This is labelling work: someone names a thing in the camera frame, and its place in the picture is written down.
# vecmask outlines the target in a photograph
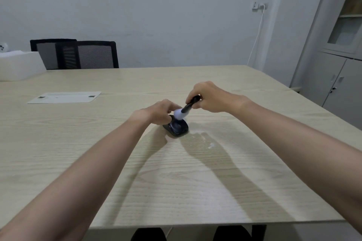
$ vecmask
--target floor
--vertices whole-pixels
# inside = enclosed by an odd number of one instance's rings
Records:
[[[250,232],[251,225],[244,225]],[[167,233],[170,228],[163,228]],[[212,241],[216,226],[174,227],[168,241]],[[135,229],[89,230],[83,241],[129,241]],[[348,223],[270,224],[264,241],[362,241]]]

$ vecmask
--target white styrofoam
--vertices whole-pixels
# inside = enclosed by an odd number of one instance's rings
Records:
[[[92,102],[101,92],[47,92],[28,104],[47,104],[47,103],[81,103]]]
[[[0,81],[18,81],[46,72],[37,51],[8,52],[0,56]]]

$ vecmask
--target glass cabinet door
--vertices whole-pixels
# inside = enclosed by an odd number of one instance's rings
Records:
[[[354,53],[362,38],[362,0],[346,0],[326,49]]]

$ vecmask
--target table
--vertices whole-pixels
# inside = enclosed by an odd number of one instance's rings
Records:
[[[132,111],[164,98],[183,105],[206,80],[362,148],[360,130],[247,66],[47,71],[0,82],[0,227]],[[102,94],[26,104],[71,91]],[[91,228],[342,220],[231,115],[199,109],[186,120],[181,138],[145,131]]]

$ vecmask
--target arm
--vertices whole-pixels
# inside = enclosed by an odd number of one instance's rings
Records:
[[[196,84],[186,103],[198,94],[202,100],[193,108],[235,116],[362,233],[362,152],[210,81]]]
[[[0,240],[81,240],[145,129],[168,124],[178,108],[165,99],[135,111],[19,212]]]

